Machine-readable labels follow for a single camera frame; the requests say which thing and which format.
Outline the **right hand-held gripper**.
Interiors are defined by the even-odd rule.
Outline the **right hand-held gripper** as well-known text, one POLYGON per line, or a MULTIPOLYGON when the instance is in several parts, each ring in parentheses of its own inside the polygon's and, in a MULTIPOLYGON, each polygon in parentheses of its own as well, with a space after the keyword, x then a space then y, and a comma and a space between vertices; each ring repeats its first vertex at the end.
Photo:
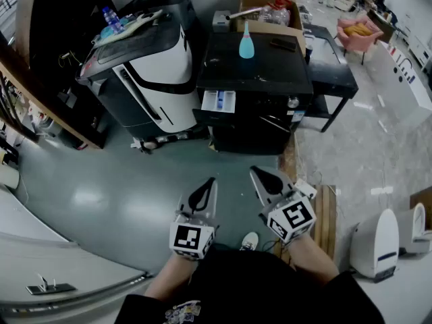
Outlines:
POLYGON ((284 244, 311 231, 317 218, 310 200, 301 191, 292 190, 294 185, 283 171, 255 166, 250 168, 250 177, 264 206, 259 217, 284 244))

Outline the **white detergent drawer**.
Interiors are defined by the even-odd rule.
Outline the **white detergent drawer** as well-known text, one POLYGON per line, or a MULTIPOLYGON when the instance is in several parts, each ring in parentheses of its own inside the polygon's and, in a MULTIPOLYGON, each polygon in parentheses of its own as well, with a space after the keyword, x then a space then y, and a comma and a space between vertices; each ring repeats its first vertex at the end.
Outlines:
POLYGON ((232 90, 206 90, 203 95, 201 109, 222 113, 234 113, 236 92, 232 90))

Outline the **person's right forearm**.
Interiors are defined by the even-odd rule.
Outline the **person's right forearm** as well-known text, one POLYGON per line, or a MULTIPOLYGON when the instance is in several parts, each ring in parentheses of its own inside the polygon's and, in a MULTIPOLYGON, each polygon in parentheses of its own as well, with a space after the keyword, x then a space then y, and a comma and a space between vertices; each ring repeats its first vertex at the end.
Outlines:
POLYGON ((302 234, 288 245, 294 266, 320 286, 328 284, 340 272, 332 259, 309 234, 302 234))

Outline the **rounded white appliance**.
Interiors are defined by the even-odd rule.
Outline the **rounded white appliance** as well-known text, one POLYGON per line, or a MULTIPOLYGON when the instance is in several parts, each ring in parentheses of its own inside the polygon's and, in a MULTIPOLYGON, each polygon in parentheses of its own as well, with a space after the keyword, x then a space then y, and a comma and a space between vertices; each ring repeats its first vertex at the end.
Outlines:
POLYGON ((394 274, 399 256, 399 229, 391 209, 359 223, 350 246, 350 266, 378 283, 394 274))

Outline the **large white and black machine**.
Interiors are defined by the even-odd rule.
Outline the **large white and black machine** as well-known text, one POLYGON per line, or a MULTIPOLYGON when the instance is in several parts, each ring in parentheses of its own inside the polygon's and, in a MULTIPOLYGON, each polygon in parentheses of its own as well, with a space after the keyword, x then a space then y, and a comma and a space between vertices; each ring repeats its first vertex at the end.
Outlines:
POLYGON ((203 134, 193 111, 200 107, 196 79, 207 39, 192 0, 132 0, 119 13, 125 26, 160 9, 131 36, 92 47, 76 74, 146 153, 203 134))

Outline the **black phone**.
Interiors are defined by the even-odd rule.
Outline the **black phone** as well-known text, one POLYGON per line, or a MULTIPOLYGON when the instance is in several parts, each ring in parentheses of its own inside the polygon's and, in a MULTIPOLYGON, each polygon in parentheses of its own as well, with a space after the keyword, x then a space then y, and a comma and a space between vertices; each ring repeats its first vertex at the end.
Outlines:
POLYGON ((272 38, 270 41, 270 45, 272 47, 278 48, 278 49, 284 49, 286 51, 290 51, 290 52, 295 52, 296 51, 296 43, 287 41, 287 40, 282 40, 279 38, 272 38))

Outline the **light blue bottle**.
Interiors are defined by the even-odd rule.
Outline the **light blue bottle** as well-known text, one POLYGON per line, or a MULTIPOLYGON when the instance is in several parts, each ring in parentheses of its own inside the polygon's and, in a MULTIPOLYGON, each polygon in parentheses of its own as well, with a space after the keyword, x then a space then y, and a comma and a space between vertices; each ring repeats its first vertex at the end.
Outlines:
POLYGON ((244 32, 239 45, 239 55, 243 59, 252 59, 254 57, 254 44, 250 37, 248 20, 244 23, 244 32))

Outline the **white toilet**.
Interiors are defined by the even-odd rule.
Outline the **white toilet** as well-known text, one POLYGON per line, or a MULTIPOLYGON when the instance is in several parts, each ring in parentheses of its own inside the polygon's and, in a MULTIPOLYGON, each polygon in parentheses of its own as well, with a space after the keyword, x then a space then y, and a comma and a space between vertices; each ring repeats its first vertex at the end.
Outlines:
POLYGON ((432 252, 432 230, 426 230, 426 211, 422 203, 409 211, 398 213, 396 219, 400 255, 432 252))

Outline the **brown wooden crate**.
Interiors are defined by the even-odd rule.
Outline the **brown wooden crate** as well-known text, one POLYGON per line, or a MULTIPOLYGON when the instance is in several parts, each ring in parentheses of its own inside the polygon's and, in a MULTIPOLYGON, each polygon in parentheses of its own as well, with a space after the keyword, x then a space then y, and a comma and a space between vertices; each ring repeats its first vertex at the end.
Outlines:
POLYGON ((432 186, 418 191, 410 196, 411 209, 413 209, 419 203, 423 204, 425 209, 432 210, 432 186))

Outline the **long white cabinet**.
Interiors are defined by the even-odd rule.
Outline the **long white cabinet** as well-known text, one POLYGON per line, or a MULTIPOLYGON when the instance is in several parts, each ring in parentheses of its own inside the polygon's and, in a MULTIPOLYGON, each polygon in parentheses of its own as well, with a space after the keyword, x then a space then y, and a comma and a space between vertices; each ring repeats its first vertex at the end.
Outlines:
POLYGON ((400 125, 415 128, 432 115, 432 100, 403 52, 379 40, 366 65, 382 103, 400 125))

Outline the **crumpled clear plastic bottles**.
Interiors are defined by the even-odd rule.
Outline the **crumpled clear plastic bottles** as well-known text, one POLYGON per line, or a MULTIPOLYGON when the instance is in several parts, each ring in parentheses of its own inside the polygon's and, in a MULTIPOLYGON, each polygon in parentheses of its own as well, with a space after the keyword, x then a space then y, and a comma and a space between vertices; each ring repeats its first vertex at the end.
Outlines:
POLYGON ((259 12, 258 21, 283 26, 290 25, 292 2, 290 0, 275 0, 266 4, 259 12))

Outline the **metal tube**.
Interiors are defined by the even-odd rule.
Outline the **metal tube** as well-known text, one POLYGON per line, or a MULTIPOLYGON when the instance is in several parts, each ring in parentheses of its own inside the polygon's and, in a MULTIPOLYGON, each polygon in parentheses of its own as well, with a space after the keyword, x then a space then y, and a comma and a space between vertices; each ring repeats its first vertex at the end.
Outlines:
POLYGON ((226 20, 234 20, 234 19, 239 18, 239 17, 244 17, 244 16, 247 16, 247 15, 250 15, 250 14, 254 14, 254 13, 260 12, 263 9, 264 9, 264 7, 256 7, 256 8, 253 8, 253 9, 247 9, 245 11, 239 11, 237 13, 226 15, 225 19, 226 20))

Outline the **white cloth gloves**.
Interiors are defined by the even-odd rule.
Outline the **white cloth gloves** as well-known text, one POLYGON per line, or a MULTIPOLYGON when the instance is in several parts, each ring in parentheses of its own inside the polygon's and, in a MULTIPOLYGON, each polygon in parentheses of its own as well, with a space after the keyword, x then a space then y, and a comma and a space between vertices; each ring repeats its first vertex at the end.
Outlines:
POLYGON ((162 15, 162 13, 163 10, 160 9, 159 11, 156 11, 154 13, 141 14, 134 21, 127 23, 124 26, 125 30, 120 34, 112 34, 106 38, 101 38, 101 35, 98 34, 96 38, 92 41, 93 48, 97 49, 103 45, 113 43, 115 41, 119 41, 121 39, 131 36, 141 26, 157 20, 162 15))

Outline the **clear plastic water bottle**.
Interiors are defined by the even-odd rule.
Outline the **clear plastic water bottle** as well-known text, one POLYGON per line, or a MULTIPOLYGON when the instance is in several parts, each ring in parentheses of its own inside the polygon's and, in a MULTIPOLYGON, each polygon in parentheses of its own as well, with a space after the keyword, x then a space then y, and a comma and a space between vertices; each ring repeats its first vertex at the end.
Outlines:
POLYGON ((104 7, 102 12, 107 25, 112 29, 114 34, 120 34, 124 31, 124 26, 120 22, 120 19, 110 7, 104 7))

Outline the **metal bracket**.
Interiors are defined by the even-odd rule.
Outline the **metal bracket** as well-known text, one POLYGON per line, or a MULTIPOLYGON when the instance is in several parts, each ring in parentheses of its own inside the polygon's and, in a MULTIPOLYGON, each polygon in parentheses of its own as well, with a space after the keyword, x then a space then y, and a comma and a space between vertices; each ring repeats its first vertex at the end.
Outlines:
POLYGON ((49 284, 41 274, 37 273, 37 275, 40 279, 40 284, 36 286, 26 286, 27 291, 33 296, 58 294, 77 290, 77 288, 69 283, 57 283, 55 279, 53 279, 52 284, 49 284))

